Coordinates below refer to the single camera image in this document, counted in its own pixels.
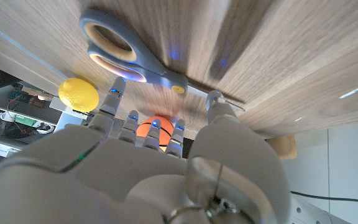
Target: cable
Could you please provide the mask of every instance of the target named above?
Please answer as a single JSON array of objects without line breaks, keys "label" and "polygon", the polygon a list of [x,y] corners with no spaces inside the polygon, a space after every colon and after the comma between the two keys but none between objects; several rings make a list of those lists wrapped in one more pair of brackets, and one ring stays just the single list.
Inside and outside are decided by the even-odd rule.
[{"label": "cable", "polygon": [[291,191],[291,193],[295,194],[295,195],[304,196],[304,197],[317,198],[317,199],[323,199],[323,200],[338,200],[338,201],[345,201],[345,202],[358,202],[358,199],[354,199],[354,198],[323,197],[323,196],[308,195],[308,194],[294,192],[294,191]]},{"label": "cable", "polygon": [[16,100],[17,100],[18,98],[20,98],[21,96],[22,96],[22,95],[19,95],[18,97],[14,98],[13,100],[9,100],[9,103],[7,104],[7,107],[6,107],[6,112],[7,112],[7,114],[13,119],[13,123],[16,124],[17,128],[19,128],[19,130],[20,130],[21,133],[27,134],[27,135],[29,135],[29,136],[33,136],[33,135],[35,135],[34,133],[28,133],[28,132],[25,131],[24,129],[21,129],[21,128],[19,127],[19,125],[16,123],[15,118],[13,118],[13,117],[11,116],[11,114],[9,113],[9,104],[11,104],[13,101],[17,102]]}]

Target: scissors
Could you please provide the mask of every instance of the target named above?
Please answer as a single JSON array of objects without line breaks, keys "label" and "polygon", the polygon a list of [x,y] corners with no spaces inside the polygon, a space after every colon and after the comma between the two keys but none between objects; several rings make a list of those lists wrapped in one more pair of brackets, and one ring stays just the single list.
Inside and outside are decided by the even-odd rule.
[{"label": "scissors", "polygon": [[[88,9],[80,17],[80,27],[92,41],[88,47],[89,57],[110,72],[128,80],[162,85],[175,93],[207,97],[208,91],[189,83],[186,76],[165,68],[135,32],[114,16]],[[109,32],[120,37],[126,47],[111,42],[106,37]],[[245,111],[228,103],[234,110]]]}]

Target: wooden tabletop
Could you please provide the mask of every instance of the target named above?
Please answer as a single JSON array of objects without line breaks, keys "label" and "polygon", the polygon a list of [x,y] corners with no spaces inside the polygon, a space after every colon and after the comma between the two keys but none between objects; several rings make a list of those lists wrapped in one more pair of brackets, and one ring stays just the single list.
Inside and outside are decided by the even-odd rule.
[{"label": "wooden tabletop", "polygon": [[[170,70],[221,90],[239,119],[265,137],[358,121],[358,0],[0,0],[0,69],[57,94],[66,77],[104,98],[117,75],[95,64],[78,19],[89,8],[133,28]],[[205,99],[128,82],[118,117],[137,110],[206,125]]]}]

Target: yellow ball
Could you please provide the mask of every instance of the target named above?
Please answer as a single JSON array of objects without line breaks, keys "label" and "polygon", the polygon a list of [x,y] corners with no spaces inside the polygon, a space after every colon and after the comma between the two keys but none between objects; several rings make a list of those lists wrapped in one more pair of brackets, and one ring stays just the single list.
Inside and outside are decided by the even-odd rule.
[{"label": "yellow ball", "polygon": [[60,100],[69,108],[80,112],[89,112],[99,103],[96,89],[79,78],[69,78],[59,87]]}]

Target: robotic hand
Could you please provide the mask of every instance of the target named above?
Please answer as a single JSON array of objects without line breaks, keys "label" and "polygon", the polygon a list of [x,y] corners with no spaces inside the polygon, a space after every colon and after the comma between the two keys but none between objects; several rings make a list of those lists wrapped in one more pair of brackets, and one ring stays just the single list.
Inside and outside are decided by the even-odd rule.
[{"label": "robotic hand", "polygon": [[165,153],[158,120],[135,147],[136,111],[109,138],[125,85],[114,82],[88,127],[68,125],[1,163],[0,223],[287,222],[290,191],[278,156],[220,92],[209,93],[208,126],[186,160],[183,120]]}]

